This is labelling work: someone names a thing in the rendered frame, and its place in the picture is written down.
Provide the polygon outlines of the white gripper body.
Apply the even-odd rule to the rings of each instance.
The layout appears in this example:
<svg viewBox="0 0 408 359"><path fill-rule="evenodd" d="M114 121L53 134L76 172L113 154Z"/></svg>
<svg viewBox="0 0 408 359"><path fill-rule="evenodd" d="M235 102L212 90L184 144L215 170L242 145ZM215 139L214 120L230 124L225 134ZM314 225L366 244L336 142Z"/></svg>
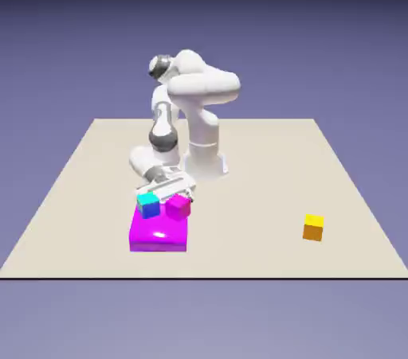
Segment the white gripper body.
<svg viewBox="0 0 408 359"><path fill-rule="evenodd" d="M144 195L146 193L154 194L160 202L165 202L167 199L176 193L184 193L189 198L192 198L192 193L196 187L196 182L193 178L186 175L164 178L162 181L153 180L146 185L143 185L135 190L135 195Z"/></svg>

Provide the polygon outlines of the small magenta cube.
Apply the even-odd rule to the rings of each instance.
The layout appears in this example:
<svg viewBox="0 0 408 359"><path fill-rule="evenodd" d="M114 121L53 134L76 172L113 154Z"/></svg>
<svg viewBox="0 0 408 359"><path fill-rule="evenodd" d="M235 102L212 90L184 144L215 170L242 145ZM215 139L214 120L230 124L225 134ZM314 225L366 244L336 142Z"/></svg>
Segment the small magenta cube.
<svg viewBox="0 0 408 359"><path fill-rule="evenodd" d="M174 194L165 203L166 215L174 220L186 219L191 211L191 199L181 194Z"/></svg>

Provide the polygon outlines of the small cyan cube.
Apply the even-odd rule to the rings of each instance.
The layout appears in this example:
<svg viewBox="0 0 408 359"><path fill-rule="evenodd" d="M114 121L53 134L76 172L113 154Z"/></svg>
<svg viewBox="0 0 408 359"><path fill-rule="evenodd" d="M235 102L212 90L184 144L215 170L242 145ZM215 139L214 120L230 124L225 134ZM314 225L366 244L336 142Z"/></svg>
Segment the small cyan cube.
<svg viewBox="0 0 408 359"><path fill-rule="evenodd" d="M137 209L143 219L156 217L160 214L159 198L152 192L141 193L136 197Z"/></svg>

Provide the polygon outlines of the small yellow cube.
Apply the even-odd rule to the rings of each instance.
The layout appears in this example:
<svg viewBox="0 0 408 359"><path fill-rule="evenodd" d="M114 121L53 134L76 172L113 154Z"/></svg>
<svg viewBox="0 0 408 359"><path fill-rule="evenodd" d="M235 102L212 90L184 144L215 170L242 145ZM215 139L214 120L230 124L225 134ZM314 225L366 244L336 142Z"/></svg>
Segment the small yellow cube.
<svg viewBox="0 0 408 359"><path fill-rule="evenodd" d="M320 242L323 237L324 218L322 216L306 214L304 218L303 239Z"/></svg>

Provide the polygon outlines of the large magenta box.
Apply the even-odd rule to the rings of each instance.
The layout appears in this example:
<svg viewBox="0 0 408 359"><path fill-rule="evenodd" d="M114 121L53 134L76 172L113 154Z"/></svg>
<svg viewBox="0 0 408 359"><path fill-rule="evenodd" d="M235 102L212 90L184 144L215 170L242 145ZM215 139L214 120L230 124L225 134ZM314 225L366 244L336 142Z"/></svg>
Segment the large magenta box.
<svg viewBox="0 0 408 359"><path fill-rule="evenodd" d="M158 216L143 218L136 209L128 233L131 252L185 252L187 249L188 218L175 220L160 206Z"/></svg>

